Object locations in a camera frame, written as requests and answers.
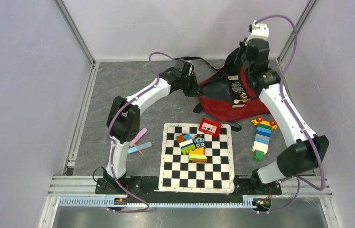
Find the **red backpack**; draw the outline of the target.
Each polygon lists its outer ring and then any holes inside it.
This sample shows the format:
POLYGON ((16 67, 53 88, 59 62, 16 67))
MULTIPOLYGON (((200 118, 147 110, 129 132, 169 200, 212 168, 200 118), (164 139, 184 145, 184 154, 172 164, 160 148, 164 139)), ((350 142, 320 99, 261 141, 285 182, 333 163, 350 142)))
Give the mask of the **red backpack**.
MULTIPOLYGON (((250 101, 241 108, 232 108, 232 101, 229 95, 228 76, 238 75, 234 60, 239 48, 234 49, 225 59, 224 65, 220 68, 213 67, 208 61, 205 63, 214 70, 214 73, 198 83, 201 88, 201 96, 194 108, 195 113, 204 112, 218 121, 237 121, 268 114, 270 111, 265 104, 256 97, 255 92, 246 92, 250 101)), ((182 57, 188 62, 201 60, 201 57, 182 57)))

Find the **black orange book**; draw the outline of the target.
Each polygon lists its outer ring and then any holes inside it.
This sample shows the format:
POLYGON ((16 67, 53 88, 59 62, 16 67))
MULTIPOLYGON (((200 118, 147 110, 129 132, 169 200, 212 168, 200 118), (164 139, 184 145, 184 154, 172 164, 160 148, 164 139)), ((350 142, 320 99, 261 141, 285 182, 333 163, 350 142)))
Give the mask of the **black orange book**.
POLYGON ((241 81, 239 80, 239 76, 228 76, 228 84, 232 108, 244 107, 250 101, 250 98, 245 92, 241 81))

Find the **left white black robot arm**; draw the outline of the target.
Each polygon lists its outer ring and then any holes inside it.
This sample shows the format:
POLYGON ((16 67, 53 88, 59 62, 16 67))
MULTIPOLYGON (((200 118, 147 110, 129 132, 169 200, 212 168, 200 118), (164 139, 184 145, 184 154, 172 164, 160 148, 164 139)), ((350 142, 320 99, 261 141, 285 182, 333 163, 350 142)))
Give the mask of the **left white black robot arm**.
POLYGON ((202 95, 194 66, 189 58, 175 59, 175 65, 168 68, 148 86, 124 98, 117 96, 111 106, 107 120, 111 150, 103 178, 113 193, 125 189, 122 178, 127 171, 126 161, 130 142, 138 135, 140 116, 151 105, 171 93, 182 90, 185 96, 202 95))

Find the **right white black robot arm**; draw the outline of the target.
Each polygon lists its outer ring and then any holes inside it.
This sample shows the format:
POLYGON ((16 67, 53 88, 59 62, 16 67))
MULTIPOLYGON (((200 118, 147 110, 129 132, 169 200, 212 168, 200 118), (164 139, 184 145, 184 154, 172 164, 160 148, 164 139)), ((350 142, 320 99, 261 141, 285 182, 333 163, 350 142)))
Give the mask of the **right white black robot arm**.
POLYGON ((283 76, 269 67, 269 43, 262 38, 245 38, 240 42, 236 61, 245 92, 252 101, 262 102, 277 122, 287 149, 269 165, 252 172, 250 187, 257 194, 264 193, 270 183, 296 177, 315 168, 322 168, 322 160, 329 141, 318 136, 290 100, 283 76))

